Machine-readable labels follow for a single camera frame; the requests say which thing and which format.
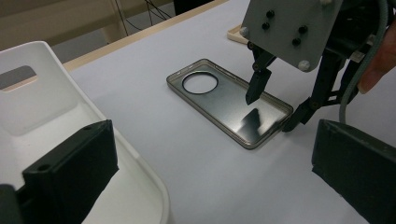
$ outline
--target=floor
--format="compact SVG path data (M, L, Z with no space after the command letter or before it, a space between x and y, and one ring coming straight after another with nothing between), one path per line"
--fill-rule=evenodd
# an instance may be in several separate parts
M159 9L171 17L175 16L175 8L173 3L161 6ZM124 24L128 35L137 33L139 31L138 29L146 29L150 27L151 24L154 25L163 21L163 19L160 18L161 16L169 18L163 12L160 13L155 8L151 7L150 10L150 12L147 11L127 19L128 21L126 21ZM101 31L96 30L77 38L65 41L59 45L52 46L52 49L58 56L59 60L62 63L66 63L95 49L99 49L106 44L107 42L102 36Z

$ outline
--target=gray cable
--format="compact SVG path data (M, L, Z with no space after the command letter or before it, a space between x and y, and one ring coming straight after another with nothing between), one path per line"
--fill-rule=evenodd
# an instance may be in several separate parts
M375 41L370 48L369 52L367 52L366 56L364 57L363 61L361 62L361 66L359 67L358 71L356 72L355 76L350 81L349 85L346 88L346 92L343 95L341 100L339 116L341 123L347 123L347 102L354 91L356 85L358 84L359 80L361 80L361 76L363 75L364 71L366 70L367 66L369 65L370 61L374 58L376 52L378 51L382 39L384 37L385 31L387 30L388 24L388 3L387 0L378 0L379 6L379 26L378 31L376 32Z

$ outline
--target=finger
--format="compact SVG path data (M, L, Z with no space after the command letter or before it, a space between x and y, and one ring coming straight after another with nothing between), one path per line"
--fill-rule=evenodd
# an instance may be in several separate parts
M358 84L359 91L366 93L384 76L388 71L396 66L396 21L385 33L381 47L366 71L361 76Z

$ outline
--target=white tabletop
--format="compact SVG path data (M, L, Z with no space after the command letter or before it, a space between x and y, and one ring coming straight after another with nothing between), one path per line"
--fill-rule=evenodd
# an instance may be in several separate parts
M167 87L166 77L202 58L249 80L251 51L226 37L247 7L248 0L230 0L71 75L163 179L177 224L367 223L311 172L318 120L337 120L337 105L248 151ZM280 60L270 70L267 91L275 97L296 108L311 94L317 71L305 74ZM356 97L347 121L396 146L391 73Z

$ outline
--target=white plastic bin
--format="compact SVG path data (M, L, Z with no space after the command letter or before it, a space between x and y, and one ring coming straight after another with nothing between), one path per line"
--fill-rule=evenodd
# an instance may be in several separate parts
M0 91L0 183L16 189L21 171L80 128L106 119L67 74L45 42L0 52L0 76L29 66L37 79ZM161 179L115 129L120 170L83 223L169 223L169 195Z

